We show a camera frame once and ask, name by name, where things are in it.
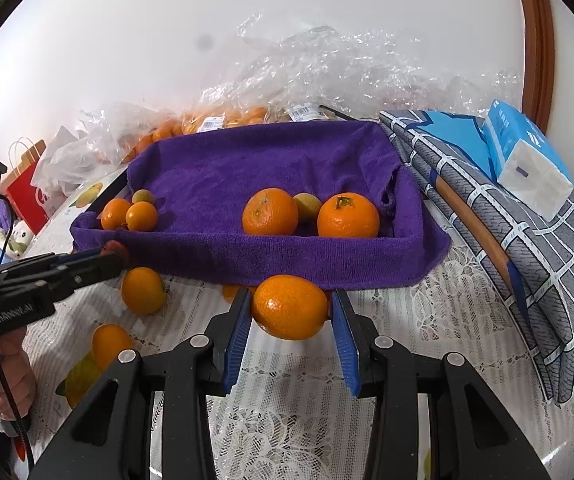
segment person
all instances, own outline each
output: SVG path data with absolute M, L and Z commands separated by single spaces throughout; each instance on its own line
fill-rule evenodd
M 20 416 L 25 416 L 32 406 L 36 395 L 36 377 L 22 342 L 27 333 L 26 327 L 0 336 L 0 364 L 9 384 L 11 394 L 16 401 Z M 14 420 L 8 399 L 0 383 L 0 418 Z M 9 470 L 11 439 L 0 432 L 0 463 Z

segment red paper bag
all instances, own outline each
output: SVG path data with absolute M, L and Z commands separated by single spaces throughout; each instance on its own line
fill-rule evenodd
M 20 140 L 16 141 L 14 145 L 17 146 L 18 143 L 26 147 L 25 143 Z M 18 216 L 27 222 L 29 229 L 34 234 L 38 234 L 65 200 L 64 195 L 50 198 L 44 195 L 40 189 L 32 186 L 33 172 L 36 171 L 36 165 L 40 158 L 41 150 L 39 148 L 44 151 L 44 142 L 41 141 L 32 145 L 22 154 L 20 158 L 22 170 L 11 162 L 16 178 L 4 191 Z

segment table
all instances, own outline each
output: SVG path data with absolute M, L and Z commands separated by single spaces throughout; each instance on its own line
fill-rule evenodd
M 538 379 L 514 322 L 491 280 L 458 232 L 426 203 L 452 238 L 445 260 L 407 288 L 350 293 L 359 314 L 412 352 L 464 354 L 501 399 L 553 479 L 574 476 L 574 397 L 563 407 L 542 401 Z M 48 225 L 29 255 L 68 251 L 62 222 Z M 220 285 L 166 276 L 169 307 L 139 319 L 122 304 L 119 280 L 79 290 L 56 314 L 30 327 L 25 348 L 38 378 L 30 439 L 38 458 L 70 412 L 55 389 L 90 348 L 94 328 L 117 322 L 142 354 L 172 349 L 201 333 L 228 304 Z M 419 403 L 420 450 L 429 449 L 426 400 Z M 238 383 L 225 398 L 209 397 L 209 428 L 219 478 L 361 479 L 373 401 L 353 399 L 342 379 L 330 323 L 312 339 L 282 341 L 255 323 Z M 151 478 L 160 478 L 163 399 L 152 423 Z M 16 471 L 22 476 L 22 466 Z M 422 468 L 419 478 L 423 478 Z

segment metal screw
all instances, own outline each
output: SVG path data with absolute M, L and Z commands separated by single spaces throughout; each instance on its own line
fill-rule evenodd
M 118 354 L 118 361 L 121 363 L 131 363 L 136 358 L 136 352 L 131 348 L 123 350 Z
M 207 346 L 209 344 L 209 338 L 205 334 L 198 334 L 193 336 L 189 343 L 194 348 L 202 348 L 203 346 Z
M 462 366 L 465 364 L 465 357 L 460 355 L 458 352 L 451 352 L 447 355 L 447 362 L 450 365 Z
M 379 335 L 373 340 L 373 343 L 378 346 L 378 348 L 391 348 L 394 346 L 394 339 L 386 335 Z

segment barcode label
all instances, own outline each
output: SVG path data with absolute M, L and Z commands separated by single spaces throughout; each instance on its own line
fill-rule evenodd
M 296 123 L 304 123 L 305 121 L 310 121 L 312 119 L 327 119 L 327 116 L 318 110 L 316 105 L 311 103 L 286 108 L 286 112 L 289 114 L 289 117 L 291 117 L 291 120 Z
M 225 116 L 220 117 L 205 117 L 203 124 L 198 128 L 198 133 L 211 132 L 212 130 L 220 130 L 222 124 L 225 122 Z

